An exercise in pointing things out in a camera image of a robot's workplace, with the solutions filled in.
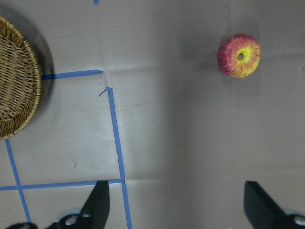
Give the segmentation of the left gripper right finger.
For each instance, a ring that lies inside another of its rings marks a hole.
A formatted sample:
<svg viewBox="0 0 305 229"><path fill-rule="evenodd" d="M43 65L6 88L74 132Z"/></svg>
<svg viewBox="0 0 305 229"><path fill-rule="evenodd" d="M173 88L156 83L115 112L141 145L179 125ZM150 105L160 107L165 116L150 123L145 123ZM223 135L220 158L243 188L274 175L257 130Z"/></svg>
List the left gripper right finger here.
<svg viewBox="0 0 305 229"><path fill-rule="evenodd" d="M303 229L305 216L286 213L256 181L244 185L244 213L254 229Z"/></svg>

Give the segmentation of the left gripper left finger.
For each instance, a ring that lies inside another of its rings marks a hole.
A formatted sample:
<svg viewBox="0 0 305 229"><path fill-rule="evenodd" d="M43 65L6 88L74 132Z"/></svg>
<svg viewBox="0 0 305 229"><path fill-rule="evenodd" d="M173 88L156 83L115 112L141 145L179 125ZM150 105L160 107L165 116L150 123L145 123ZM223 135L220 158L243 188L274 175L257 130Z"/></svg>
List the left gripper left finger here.
<svg viewBox="0 0 305 229"><path fill-rule="evenodd" d="M49 229L103 229L110 213L108 181L98 181L79 213L68 214Z"/></svg>

